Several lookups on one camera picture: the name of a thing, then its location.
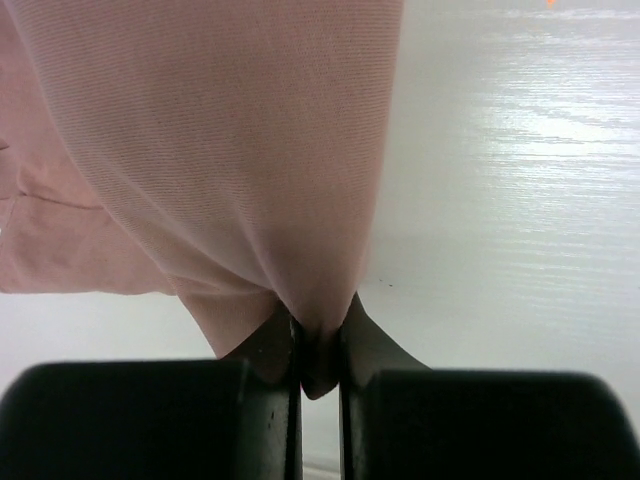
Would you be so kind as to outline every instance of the glossy white surface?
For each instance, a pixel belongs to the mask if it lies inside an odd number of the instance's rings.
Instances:
[[[408,0],[362,297],[436,367],[601,375],[640,425],[640,3]],[[52,358],[194,357],[173,299],[0,297],[0,383]],[[305,452],[337,465],[337,395]]]

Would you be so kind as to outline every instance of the white surface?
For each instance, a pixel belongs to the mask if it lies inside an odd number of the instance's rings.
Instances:
[[[367,309],[432,366],[601,375],[640,425],[639,145],[637,0],[408,0]],[[0,312],[0,385],[49,359],[210,355],[157,295]],[[336,467],[337,395],[304,410],[306,458]]]

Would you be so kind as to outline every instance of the black plastic part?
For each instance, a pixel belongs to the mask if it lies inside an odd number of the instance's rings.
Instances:
[[[640,479],[632,429],[594,377],[421,369],[357,299],[342,349],[347,480]]]
[[[27,371],[0,406],[0,479],[301,479],[296,329],[279,312],[231,355],[248,361]]]

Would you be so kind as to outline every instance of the wrinkled fabric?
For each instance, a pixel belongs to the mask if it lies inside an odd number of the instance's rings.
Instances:
[[[69,158],[4,4],[0,229],[0,292],[173,293]]]
[[[218,355],[278,300],[332,338],[364,269],[401,0],[7,1],[73,161]]]

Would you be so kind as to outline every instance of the pink cloth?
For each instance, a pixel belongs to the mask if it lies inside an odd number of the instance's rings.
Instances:
[[[364,268],[401,0],[7,0],[100,200],[219,355],[282,300],[322,354]]]
[[[3,4],[0,228],[0,292],[173,292],[71,162]]]

